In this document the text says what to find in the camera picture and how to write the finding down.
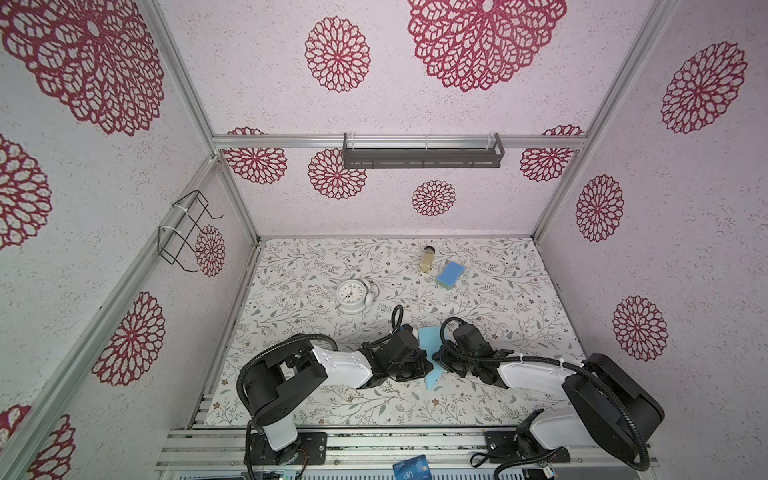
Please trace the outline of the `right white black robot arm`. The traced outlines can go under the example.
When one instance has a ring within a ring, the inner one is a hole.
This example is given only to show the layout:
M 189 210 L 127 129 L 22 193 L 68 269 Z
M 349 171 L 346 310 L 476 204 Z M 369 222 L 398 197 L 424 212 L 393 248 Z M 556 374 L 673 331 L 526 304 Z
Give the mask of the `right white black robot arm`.
M 552 461 L 570 447 L 596 446 L 627 467 L 651 466 L 648 440 L 665 413 L 660 404 L 610 357 L 592 354 L 583 363 L 495 350 L 477 327 L 461 318 L 444 320 L 434 360 L 460 377 L 472 375 L 498 388 L 538 391 L 567 402 L 561 412 L 538 409 L 514 429 L 507 450 L 490 450 L 496 476 L 506 469 Z

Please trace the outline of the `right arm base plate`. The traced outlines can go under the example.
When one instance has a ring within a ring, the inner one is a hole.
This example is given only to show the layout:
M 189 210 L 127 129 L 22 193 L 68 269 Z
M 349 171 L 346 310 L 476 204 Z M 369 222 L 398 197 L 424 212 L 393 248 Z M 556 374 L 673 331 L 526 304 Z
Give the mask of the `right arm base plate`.
M 546 461 L 570 463 L 567 449 L 549 449 L 541 445 L 530 433 L 517 434 L 515 430 L 496 430 L 484 433 L 486 458 L 495 464 L 509 461 L 533 460 L 550 453 Z

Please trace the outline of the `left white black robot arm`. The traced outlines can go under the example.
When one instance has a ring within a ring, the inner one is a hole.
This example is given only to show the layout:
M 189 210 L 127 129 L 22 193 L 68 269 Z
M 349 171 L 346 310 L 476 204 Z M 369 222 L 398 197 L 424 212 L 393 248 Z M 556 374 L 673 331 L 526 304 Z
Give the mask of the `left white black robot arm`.
M 239 400 L 248 426 L 274 452 L 298 444 L 294 411 L 324 385 L 370 389 L 387 380 L 408 383 L 427 377 L 434 366 L 411 329 L 401 327 L 384 340 L 342 352 L 323 334 L 297 334 L 260 352 L 240 369 Z

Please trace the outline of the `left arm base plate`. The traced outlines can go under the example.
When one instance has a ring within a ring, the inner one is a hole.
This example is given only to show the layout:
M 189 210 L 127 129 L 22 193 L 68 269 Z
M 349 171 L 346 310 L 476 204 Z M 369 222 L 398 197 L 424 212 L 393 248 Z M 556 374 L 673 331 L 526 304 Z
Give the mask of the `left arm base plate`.
M 299 432 L 297 440 L 284 449 L 273 450 L 265 434 L 247 437 L 245 466 L 322 465 L 327 453 L 328 435 L 324 432 Z

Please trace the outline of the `light blue paper sheet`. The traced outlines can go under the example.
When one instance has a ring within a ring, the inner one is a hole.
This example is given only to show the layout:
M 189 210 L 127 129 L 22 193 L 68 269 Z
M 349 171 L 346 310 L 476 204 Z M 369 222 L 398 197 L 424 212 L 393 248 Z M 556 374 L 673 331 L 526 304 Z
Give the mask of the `light blue paper sheet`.
M 427 360 L 433 367 L 425 377 L 426 388 L 428 391 L 432 391 L 445 372 L 445 369 L 433 359 L 433 355 L 436 354 L 442 346 L 442 341 L 440 340 L 440 327 L 430 326 L 419 328 L 418 340 L 420 348 L 426 352 Z

